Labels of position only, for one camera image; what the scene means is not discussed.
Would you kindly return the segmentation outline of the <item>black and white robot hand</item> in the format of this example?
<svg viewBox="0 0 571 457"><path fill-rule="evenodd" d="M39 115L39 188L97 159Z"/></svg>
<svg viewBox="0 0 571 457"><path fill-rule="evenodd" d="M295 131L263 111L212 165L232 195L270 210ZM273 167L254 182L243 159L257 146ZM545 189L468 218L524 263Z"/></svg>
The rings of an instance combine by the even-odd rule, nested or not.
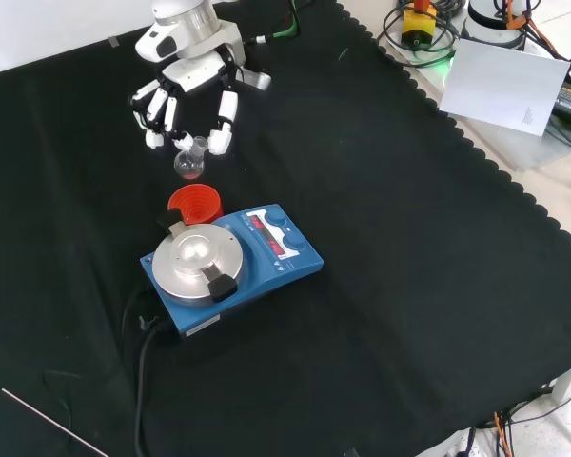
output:
<svg viewBox="0 0 571 457"><path fill-rule="evenodd" d="M156 76L138 89L129 104L151 149L169 141L180 150L192 147L192 136L182 127L182 103L187 95L220 81L222 92L218 127L208 135L208 150L213 155L227 153L237 116L237 82L265 90L271 77L246 67L244 42L236 24L220 20L204 29L203 40L182 23L153 24L135 44L137 54L157 66Z"/></svg>

